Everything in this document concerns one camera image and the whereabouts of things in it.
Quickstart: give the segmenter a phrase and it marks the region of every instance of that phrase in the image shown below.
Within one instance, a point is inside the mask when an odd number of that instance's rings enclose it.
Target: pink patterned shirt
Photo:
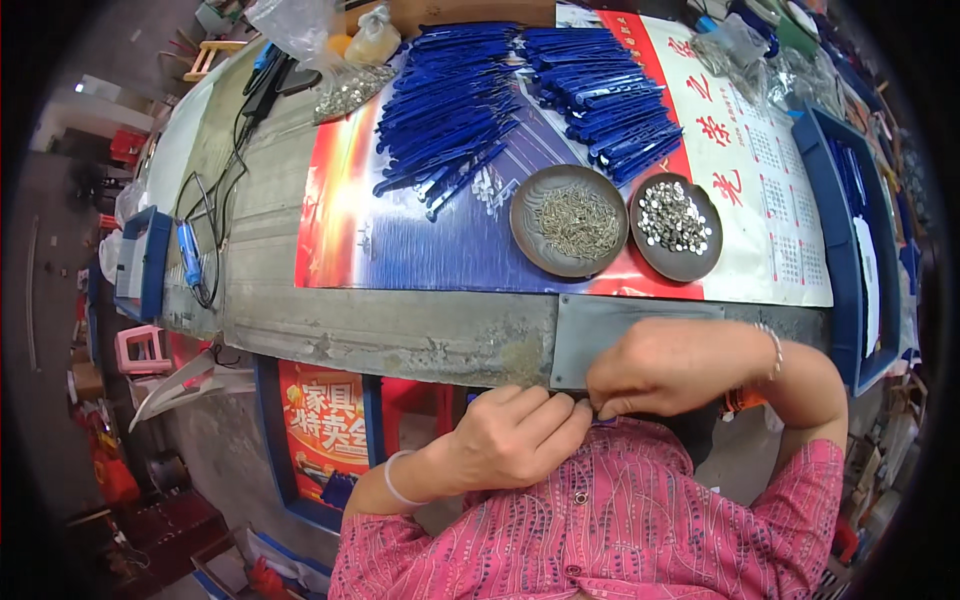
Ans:
[[[525,490],[469,494],[432,538],[408,516],[355,515],[334,598],[806,598],[827,565],[843,455],[806,444],[750,508],[691,479],[664,426],[594,426]]]

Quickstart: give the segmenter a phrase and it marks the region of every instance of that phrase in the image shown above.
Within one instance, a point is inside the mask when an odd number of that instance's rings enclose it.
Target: orange ball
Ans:
[[[347,34],[334,34],[326,41],[326,47],[340,55],[340,58],[343,58],[344,53],[347,51],[347,46],[350,45],[352,40],[353,38]]]

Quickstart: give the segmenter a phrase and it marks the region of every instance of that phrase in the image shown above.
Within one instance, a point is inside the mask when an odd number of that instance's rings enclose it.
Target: dark bowl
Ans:
[[[534,210],[543,203],[547,192],[574,185],[583,186],[610,203],[620,225],[616,243],[609,252],[596,260],[567,256],[552,248],[543,237],[534,214]],[[530,262],[547,273],[561,277],[591,276],[609,267],[627,243],[629,226],[623,197],[607,178],[587,167],[561,164],[541,169],[517,189],[511,202],[510,229],[514,233],[516,244]]]
[[[661,182],[673,183],[674,181],[680,182],[686,195],[690,197],[697,206],[697,210],[706,219],[704,227],[712,229],[712,235],[707,238],[707,250],[703,254],[671,252],[660,244],[649,246],[646,233],[640,230],[638,224],[640,211],[636,200],[646,196],[647,188]],[[699,185],[687,181],[684,176],[673,173],[654,175],[644,181],[634,193],[634,196],[630,199],[630,231],[633,234],[636,247],[640,250],[640,255],[650,263],[655,271],[674,281],[686,283],[703,278],[716,266],[717,261],[720,260],[720,252],[723,250],[723,228],[720,225],[720,214],[713,202],[710,201],[707,192]]]

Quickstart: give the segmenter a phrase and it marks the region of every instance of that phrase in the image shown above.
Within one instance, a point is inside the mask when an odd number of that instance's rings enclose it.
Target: workbench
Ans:
[[[209,110],[198,131],[194,155],[204,149],[204,176],[211,180],[222,168],[213,165],[222,165],[229,154],[230,128],[241,102],[221,106],[227,100],[217,104],[216,97],[239,98],[255,51],[249,48],[226,65],[236,73],[224,74],[210,103],[222,114]],[[205,311],[194,301],[182,283],[180,255],[172,243],[160,325],[205,340],[222,333],[235,348],[352,372],[470,386],[546,384],[556,295],[294,286],[303,195],[317,135],[313,109],[309,91],[280,97],[244,152],[250,172],[228,204],[218,309]],[[203,165],[192,168],[201,172]],[[208,239],[199,242],[202,252],[210,251]],[[727,319],[765,323],[784,339],[828,350],[829,309],[721,305]]]

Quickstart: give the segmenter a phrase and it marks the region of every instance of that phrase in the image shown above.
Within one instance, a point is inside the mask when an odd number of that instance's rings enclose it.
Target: silver bracelet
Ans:
[[[754,327],[769,335],[770,339],[774,341],[774,348],[777,349],[777,362],[774,364],[774,369],[770,371],[769,375],[770,380],[773,381],[783,369],[783,348],[780,346],[780,338],[777,337],[777,334],[774,333],[774,330],[768,325],[763,323],[754,323]]]
[[[391,483],[390,481],[390,465],[394,462],[394,459],[396,457],[406,456],[407,454],[413,454],[413,453],[414,453],[413,450],[400,450],[399,452],[397,452],[396,454],[394,454],[393,456],[387,459],[387,465],[383,468],[383,479],[384,481],[387,482],[387,490],[390,490],[390,493],[394,495],[394,498],[396,498],[398,502],[401,502],[402,504],[406,504],[411,508],[414,508],[417,506],[426,506],[427,504],[429,504],[429,502],[412,502],[404,498],[402,495],[400,495],[400,492],[396,490],[396,488],[394,487],[394,484]]]

